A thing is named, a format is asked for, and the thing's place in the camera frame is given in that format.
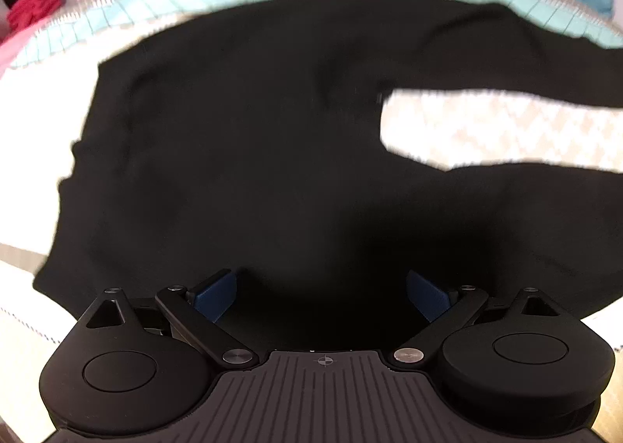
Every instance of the ribbed rubber pad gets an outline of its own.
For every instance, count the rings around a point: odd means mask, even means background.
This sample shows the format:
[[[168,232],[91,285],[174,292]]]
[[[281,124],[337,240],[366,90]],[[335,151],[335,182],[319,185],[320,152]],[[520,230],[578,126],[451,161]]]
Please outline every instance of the ribbed rubber pad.
[[[451,411],[420,373],[397,373],[375,352],[273,352],[223,374],[185,419],[124,443],[511,443]],[[58,431],[49,443],[102,441]],[[556,443],[603,443],[590,430]]]

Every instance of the black t-shirt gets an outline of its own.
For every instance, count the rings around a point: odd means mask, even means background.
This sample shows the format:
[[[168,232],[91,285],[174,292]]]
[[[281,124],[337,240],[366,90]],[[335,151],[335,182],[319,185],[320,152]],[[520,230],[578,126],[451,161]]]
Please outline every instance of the black t-shirt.
[[[576,316],[623,295],[623,179],[546,164],[442,172],[387,152],[394,88],[623,97],[623,52],[500,5],[274,0],[150,37],[100,67],[34,286],[79,316],[247,270],[222,326],[249,346],[382,348],[414,334],[404,278]]]

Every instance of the crosshair marking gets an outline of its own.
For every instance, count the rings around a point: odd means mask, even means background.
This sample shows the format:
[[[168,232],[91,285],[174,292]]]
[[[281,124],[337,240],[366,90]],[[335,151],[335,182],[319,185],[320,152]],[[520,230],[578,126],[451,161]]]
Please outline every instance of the crosshair marking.
[[[316,361],[318,364],[320,364],[321,366],[330,366],[331,364],[333,364],[333,359],[331,357],[328,357],[326,355],[323,355],[320,359],[318,359]]]

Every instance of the white fabric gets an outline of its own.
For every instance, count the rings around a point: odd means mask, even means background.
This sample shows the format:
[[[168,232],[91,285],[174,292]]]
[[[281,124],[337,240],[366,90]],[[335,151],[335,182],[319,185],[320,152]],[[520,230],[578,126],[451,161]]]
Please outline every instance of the white fabric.
[[[397,90],[385,101],[389,151],[450,170],[540,162],[623,172],[623,98],[596,108],[500,90]]]
[[[47,255],[58,218],[57,184],[71,174],[71,145],[97,83],[97,65],[149,34],[187,19],[174,15],[110,28],[66,53],[0,80],[0,243]]]
[[[0,262],[0,414],[24,443],[54,426],[39,396],[39,375],[76,320],[32,288],[32,274]]]
[[[599,334],[614,350],[623,351],[623,299],[582,320]]]

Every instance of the white stitching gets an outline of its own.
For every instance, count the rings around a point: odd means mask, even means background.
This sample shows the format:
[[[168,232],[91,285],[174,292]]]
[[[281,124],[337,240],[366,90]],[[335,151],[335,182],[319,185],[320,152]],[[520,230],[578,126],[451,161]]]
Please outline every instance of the white stitching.
[[[10,311],[7,311],[7,309],[4,309],[0,306],[0,311],[2,311],[3,313],[12,316],[15,320],[17,320],[18,322],[20,322],[20,324],[22,324],[24,327],[30,329],[32,332],[34,332],[35,334],[38,334],[40,337],[47,339],[48,341],[51,341],[52,343],[54,343],[55,345],[59,345],[60,341],[57,341],[54,338],[51,338],[50,336],[47,336],[46,334],[44,334],[43,332],[40,332],[38,330],[36,330],[34,327],[31,327],[30,325],[28,325],[26,322],[24,322],[23,320],[20,320],[18,317],[15,316],[14,313],[11,313]]]

